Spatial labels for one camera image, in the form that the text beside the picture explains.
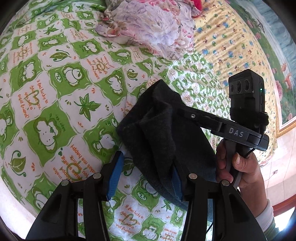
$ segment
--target wrist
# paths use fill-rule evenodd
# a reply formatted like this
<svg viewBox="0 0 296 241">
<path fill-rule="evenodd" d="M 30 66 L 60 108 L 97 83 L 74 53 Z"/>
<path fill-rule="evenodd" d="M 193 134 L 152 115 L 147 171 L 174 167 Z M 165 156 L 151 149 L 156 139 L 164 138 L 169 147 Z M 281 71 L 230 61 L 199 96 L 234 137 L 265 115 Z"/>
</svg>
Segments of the wrist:
<svg viewBox="0 0 296 241">
<path fill-rule="evenodd" d="M 240 191 L 242 199 L 254 217 L 259 216 L 265 210 L 268 203 L 263 177 L 261 176 L 256 182 L 241 188 Z"/>
</svg>

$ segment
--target green sleeve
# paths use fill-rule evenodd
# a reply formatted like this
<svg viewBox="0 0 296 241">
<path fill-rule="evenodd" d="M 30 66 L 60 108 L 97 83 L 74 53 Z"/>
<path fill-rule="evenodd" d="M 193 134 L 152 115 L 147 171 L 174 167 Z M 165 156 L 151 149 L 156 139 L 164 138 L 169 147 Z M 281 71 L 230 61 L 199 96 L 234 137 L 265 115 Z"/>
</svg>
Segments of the green sleeve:
<svg viewBox="0 0 296 241">
<path fill-rule="evenodd" d="M 279 229 L 276 228 L 276 224 L 273 218 L 271 225 L 264 232 L 267 241 L 272 241 L 278 233 L 279 233 Z"/>
</svg>

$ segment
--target red wooden edge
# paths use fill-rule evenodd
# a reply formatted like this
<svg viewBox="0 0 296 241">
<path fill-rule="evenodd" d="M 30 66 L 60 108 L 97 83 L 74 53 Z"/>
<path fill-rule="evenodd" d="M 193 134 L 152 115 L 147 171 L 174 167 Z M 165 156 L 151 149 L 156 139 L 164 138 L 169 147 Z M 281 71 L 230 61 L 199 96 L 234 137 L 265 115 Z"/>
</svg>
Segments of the red wooden edge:
<svg viewBox="0 0 296 241">
<path fill-rule="evenodd" d="M 290 210 L 291 208 L 296 207 L 296 195 L 290 197 L 289 199 L 274 205 L 274 216 L 278 216 L 288 210 Z"/>
</svg>

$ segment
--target blue gripper pad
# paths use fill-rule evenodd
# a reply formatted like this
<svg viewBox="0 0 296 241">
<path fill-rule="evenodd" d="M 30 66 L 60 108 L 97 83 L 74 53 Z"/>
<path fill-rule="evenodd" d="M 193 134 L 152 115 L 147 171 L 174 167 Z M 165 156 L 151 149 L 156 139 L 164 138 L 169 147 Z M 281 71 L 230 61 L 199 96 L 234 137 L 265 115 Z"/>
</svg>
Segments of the blue gripper pad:
<svg viewBox="0 0 296 241">
<path fill-rule="evenodd" d="M 120 151 L 120 155 L 117 159 L 117 162 L 114 166 L 112 174 L 110 175 L 110 178 L 109 178 L 109 185 L 108 185 L 108 191 L 107 191 L 108 200 L 111 200 L 111 198 L 115 195 L 119 177 L 123 168 L 123 163 L 124 163 L 124 156 L 123 156 L 123 153 Z"/>
<path fill-rule="evenodd" d="M 172 183 L 175 194 L 180 201 L 183 201 L 182 184 L 175 165 L 172 168 Z"/>
</svg>

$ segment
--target yellow bed sheet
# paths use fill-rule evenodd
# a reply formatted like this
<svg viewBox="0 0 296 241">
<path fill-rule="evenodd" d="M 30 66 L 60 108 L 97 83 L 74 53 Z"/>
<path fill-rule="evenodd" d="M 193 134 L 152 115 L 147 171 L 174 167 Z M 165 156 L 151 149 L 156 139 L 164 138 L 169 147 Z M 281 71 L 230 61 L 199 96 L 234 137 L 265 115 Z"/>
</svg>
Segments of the yellow bed sheet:
<svg viewBox="0 0 296 241">
<path fill-rule="evenodd" d="M 227 93 L 228 78 L 233 74 L 251 69 L 263 77 L 265 111 L 269 115 L 266 134 L 270 141 L 268 150 L 256 151 L 256 156 L 260 164 L 265 164 L 277 148 L 276 104 L 271 68 L 255 35 L 226 1 L 203 2 L 202 13 L 195 19 L 195 49 L 213 65 L 220 85 Z"/>
</svg>

